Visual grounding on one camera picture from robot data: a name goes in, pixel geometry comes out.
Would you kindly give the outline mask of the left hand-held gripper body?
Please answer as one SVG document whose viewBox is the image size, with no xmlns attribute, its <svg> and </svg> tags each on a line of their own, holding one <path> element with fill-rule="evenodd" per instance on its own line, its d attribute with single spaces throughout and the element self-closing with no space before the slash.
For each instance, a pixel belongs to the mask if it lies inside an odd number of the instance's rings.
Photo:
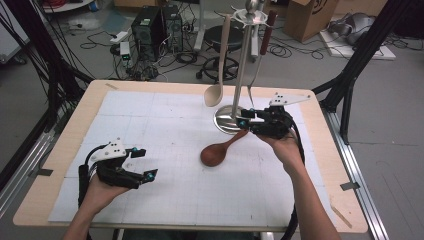
<svg viewBox="0 0 424 240">
<path fill-rule="evenodd" d="M 116 138 L 106 145 L 101 145 L 89 156 L 96 164 L 96 173 L 103 183 L 129 189 L 139 188 L 143 175 L 123 168 L 123 163 L 131 157 L 131 149 L 125 148 L 122 140 Z"/>
</svg>

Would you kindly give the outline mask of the person's right hand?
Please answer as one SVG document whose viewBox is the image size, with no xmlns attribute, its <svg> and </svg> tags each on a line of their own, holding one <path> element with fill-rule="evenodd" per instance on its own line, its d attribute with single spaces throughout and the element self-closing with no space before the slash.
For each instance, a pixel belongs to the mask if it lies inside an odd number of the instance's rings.
<svg viewBox="0 0 424 240">
<path fill-rule="evenodd" d="M 258 138 L 272 148 L 274 154 L 283 164 L 285 171 L 289 175 L 299 172 L 304 167 L 297 141 L 293 136 L 274 139 L 259 135 Z"/>
</svg>

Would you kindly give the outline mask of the large black computer tower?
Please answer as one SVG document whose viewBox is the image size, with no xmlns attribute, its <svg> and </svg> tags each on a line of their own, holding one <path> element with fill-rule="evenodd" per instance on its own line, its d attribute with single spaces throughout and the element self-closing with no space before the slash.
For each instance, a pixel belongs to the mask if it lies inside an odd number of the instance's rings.
<svg viewBox="0 0 424 240">
<path fill-rule="evenodd" d="M 139 55 L 157 61 L 159 47 L 165 40 L 162 10 L 159 6 L 143 6 L 131 25 Z"/>
</svg>

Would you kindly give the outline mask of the dark wooden spoon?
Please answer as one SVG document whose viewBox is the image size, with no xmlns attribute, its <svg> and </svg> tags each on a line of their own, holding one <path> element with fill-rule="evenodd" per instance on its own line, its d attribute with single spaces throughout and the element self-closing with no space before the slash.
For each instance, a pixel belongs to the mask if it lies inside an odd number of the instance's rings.
<svg viewBox="0 0 424 240">
<path fill-rule="evenodd" d="M 215 143 L 205 147 L 200 153 L 201 162 L 207 167 L 218 166 L 224 161 L 228 148 L 247 133 L 247 130 L 241 130 L 226 142 Z"/>
</svg>

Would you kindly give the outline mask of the beige ladle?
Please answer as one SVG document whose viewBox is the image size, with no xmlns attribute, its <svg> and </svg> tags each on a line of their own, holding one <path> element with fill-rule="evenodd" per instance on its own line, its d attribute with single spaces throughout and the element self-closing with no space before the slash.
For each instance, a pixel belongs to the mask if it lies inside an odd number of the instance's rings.
<svg viewBox="0 0 424 240">
<path fill-rule="evenodd" d="M 228 37 L 230 31 L 231 16 L 226 15 L 221 31 L 221 46 L 220 55 L 218 62 L 218 84 L 209 86 L 204 92 L 204 101 L 208 107 L 214 107 L 218 105 L 223 97 L 223 74 L 224 74 L 224 62 L 226 58 Z"/>
</svg>

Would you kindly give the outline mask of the person's left hand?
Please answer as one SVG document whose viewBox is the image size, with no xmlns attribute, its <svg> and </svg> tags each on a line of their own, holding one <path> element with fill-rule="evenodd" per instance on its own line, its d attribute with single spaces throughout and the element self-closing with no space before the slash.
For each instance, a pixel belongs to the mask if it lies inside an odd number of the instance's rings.
<svg viewBox="0 0 424 240">
<path fill-rule="evenodd" d="M 97 214 L 107 207 L 117 196 L 127 191 L 128 188 L 110 186 L 103 183 L 97 175 L 94 175 L 90 181 L 81 209 Z"/>
</svg>

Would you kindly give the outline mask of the white stand pole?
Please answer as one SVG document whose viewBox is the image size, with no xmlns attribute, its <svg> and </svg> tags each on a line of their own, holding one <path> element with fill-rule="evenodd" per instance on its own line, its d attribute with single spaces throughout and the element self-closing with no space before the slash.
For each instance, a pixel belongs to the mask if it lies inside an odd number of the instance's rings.
<svg viewBox="0 0 424 240">
<path fill-rule="evenodd" d="M 258 43 L 258 26 L 252 27 L 251 43 L 250 43 L 250 60 L 254 63 L 259 54 L 259 43 Z"/>
<path fill-rule="evenodd" d="M 205 33 L 205 24 L 204 24 L 204 1 L 205 0 L 199 0 L 199 16 L 198 16 L 198 31 L 196 40 L 193 46 L 193 50 L 196 52 L 199 52 L 202 48 L 202 43 L 204 39 L 204 33 Z"/>
</svg>

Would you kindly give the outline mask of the metal utensil rack stand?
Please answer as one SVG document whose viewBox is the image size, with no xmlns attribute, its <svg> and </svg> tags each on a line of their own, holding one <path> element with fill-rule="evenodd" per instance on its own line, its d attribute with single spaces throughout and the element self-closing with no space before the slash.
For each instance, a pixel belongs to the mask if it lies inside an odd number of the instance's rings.
<svg viewBox="0 0 424 240">
<path fill-rule="evenodd" d="M 240 54 L 240 62 L 237 72 L 236 85 L 234 90 L 233 102 L 231 105 L 220 107 L 214 114 L 214 124 L 223 133 L 235 135 L 240 131 L 237 126 L 237 118 L 243 109 L 240 105 L 240 97 L 246 62 L 248 58 L 248 50 L 251 43 L 252 27 L 263 25 L 266 28 L 268 14 L 263 12 L 263 4 L 265 0 L 246 0 L 244 9 L 236 9 L 231 16 L 232 20 L 236 20 L 243 24 L 244 35 Z"/>
</svg>

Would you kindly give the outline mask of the white power strip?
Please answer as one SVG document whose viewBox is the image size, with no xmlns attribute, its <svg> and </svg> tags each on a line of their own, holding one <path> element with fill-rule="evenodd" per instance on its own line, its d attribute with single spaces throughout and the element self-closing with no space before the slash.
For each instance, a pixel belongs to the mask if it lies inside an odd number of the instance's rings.
<svg viewBox="0 0 424 240">
<path fill-rule="evenodd" d="M 127 31 L 121 31 L 115 37 L 111 38 L 110 39 L 110 42 L 111 43 L 119 43 L 123 39 L 125 39 L 127 36 L 128 36 L 128 32 Z"/>
</svg>

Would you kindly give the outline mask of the black round stool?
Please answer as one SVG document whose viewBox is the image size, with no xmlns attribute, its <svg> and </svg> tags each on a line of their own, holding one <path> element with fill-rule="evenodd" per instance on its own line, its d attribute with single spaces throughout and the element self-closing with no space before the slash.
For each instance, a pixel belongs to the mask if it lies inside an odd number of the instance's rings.
<svg viewBox="0 0 424 240">
<path fill-rule="evenodd" d="M 214 26 L 205 31 L 204 42 L 208 49 L 213 49 L 220 53 L 221 49 L 221 26 Z M 231 27 L 227 41 L 227 53 L 240 50 L 242 47 L 243 32 L 237 28 Z M 201 69 L 196 73 L 196 78 L 201 79 L 204 75 L 218 82 L 218 64 L 219 56 L 208 58 L 202 65 Z M 229 81 L 237 78 L 239 62 L 231 57 L 226 57 L 223 68 L 223 80 Z"/>
</svg>

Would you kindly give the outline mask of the aluminium rail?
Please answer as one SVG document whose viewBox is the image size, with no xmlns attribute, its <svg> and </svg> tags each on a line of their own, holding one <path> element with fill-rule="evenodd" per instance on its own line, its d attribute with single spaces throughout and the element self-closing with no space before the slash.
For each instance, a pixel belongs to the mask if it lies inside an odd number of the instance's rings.
<svg viewBox="0 0 424 240">
<path fill-rule="evenodd" d="M 344 142 L 342 135 L 340 134 L 341 123 L 337 114 L 324 110 L 323 116 L 333 136 L 339 155 L 341 156 L 341 161 L 349 178 L 349 182 L 357 182 L 360 185 L 360 188 L 352 191 L 355 193 L 359 202 L 368 225 L 368 230 L 372 234 L 374 240 L 390 240 L 361 169 L 357 163 L 352 147 L 349 143 Z"/>
<path fill-rule="evenodd" d="M 47 113 L 37 122 L 21 146 L 0 172 L 0 219 L 14 202 L 25 182 L 36 176 L 40 164 L 52 150 L 67 113 L 59 111 L 54 121 Z"/>
</svg>

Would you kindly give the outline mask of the slim black computer tower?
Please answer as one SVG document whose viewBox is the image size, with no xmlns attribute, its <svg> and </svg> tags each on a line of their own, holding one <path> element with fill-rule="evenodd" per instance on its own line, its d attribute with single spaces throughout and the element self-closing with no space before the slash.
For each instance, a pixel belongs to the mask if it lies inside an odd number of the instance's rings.
<svg viewBox="0 0 424 240">
<path fill-rule="evenodd" d="M 162 8 L 167 48 L 171 52 L 183 50 L 182 19 L 176 5 Z"/>
</svg>

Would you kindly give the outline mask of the grey device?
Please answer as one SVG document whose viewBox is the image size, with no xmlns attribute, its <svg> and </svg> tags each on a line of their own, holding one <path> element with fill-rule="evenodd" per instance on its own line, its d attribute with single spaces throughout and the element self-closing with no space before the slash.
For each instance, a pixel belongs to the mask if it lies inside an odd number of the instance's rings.
<svg viewBox="0 0 424 240">
<path fill-rule="evenodd" d="M 355 45 L 374 22 L 375 18 L 365 13 L 347 13 L 342 18 L 331 21 L 328 31 L 344 38 L 349 45 Z"/>
</svg>

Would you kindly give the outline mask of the white power supply green display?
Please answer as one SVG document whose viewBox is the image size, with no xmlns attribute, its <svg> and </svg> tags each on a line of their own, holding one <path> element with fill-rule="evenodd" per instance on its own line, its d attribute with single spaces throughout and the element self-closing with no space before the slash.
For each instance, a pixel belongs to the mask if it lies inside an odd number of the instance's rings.
<svg viewBox="0 0 424 240">
<path fill-rule="evenodd" d="M 128 41 L 123 41 L 120 43 L 120 56 L 123 64 L 127 66 L 131 61 L 130 45 Z"/>
</svg>

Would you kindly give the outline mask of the white grid mat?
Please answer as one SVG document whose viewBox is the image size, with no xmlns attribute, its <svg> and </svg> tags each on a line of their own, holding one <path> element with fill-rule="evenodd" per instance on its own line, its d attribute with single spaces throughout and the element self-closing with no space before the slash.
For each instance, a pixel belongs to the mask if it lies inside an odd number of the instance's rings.
<svg viewBox="0 0 424 240">
<path fill-rule="evenodd" d="M 225 142 L 215 111 L 200 95 L 110 91 L 64 177 L 49 221 L 67 223 L 77 210 L 78 167 L 95 147 L 120 139 L 146 151 L 128 171 L 156 170 L 156 179 L 117 197 L 97 223 L 143 227 L 235 227 L 281 230 L 293 209 L 289 176 L 273 150 L 253 134 L 233 143 L 216 167 L 204 147 Z"/>
</svg>

